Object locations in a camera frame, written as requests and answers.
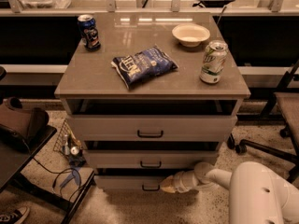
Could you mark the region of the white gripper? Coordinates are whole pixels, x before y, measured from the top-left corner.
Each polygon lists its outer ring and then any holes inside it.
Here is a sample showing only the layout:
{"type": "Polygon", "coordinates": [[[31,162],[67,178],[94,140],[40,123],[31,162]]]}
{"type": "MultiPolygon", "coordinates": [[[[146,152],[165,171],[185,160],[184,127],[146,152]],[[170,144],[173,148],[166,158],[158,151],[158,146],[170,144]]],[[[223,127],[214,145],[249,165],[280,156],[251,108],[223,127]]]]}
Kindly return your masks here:
{"type": "Polygon", "coordinates": [[[194,171],[180,171],[173,176],[167,177],[160,184],[160,189],[167,193],[185,193],[194,189],[199,184],[194,171]]]}

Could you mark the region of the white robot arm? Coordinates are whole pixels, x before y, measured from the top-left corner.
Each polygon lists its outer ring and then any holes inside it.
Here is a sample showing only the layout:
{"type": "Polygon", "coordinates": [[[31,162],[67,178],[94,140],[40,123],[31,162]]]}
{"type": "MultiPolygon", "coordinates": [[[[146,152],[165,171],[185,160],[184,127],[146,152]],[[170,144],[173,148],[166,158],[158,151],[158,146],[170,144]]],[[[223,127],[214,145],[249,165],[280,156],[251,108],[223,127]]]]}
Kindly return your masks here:
{"type": "Polygon", "coordinates": [[[299,224],[299,189],[258,162],[243,162],[232,172],[199,162],[160,184],[168,193],[218,186],[229,191],[230,224],[299,224]]]}

